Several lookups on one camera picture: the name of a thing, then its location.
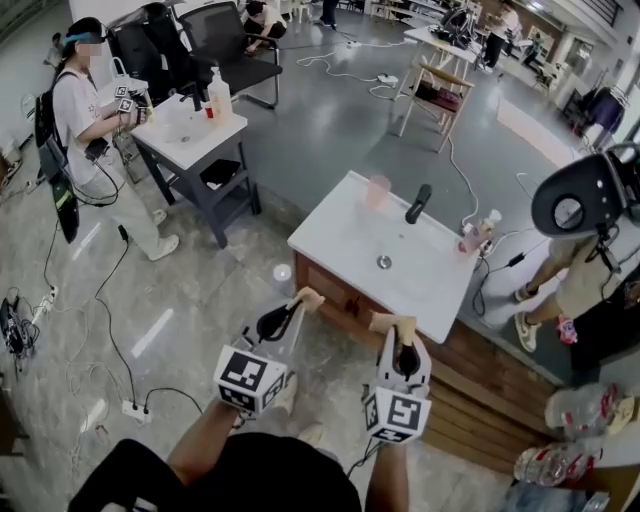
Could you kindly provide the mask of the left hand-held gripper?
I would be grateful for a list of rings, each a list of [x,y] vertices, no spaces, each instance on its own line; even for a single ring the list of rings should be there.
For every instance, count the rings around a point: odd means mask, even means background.
[[[315,312],[324,300],[303,289],[289,301],[260,306],[220,353],[213,377],[219,398],[245,419],[269,408],[286,386],[305,311]]]

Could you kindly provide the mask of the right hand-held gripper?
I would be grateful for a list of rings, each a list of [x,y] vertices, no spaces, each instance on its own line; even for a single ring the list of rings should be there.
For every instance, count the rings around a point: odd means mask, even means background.
[[[432,362],[419,338],[417,320],[374,312],[369,330],[382,335],[376,374],[362,398],[367,435],[384,443],[407,443],[423,434],[431,409]]]

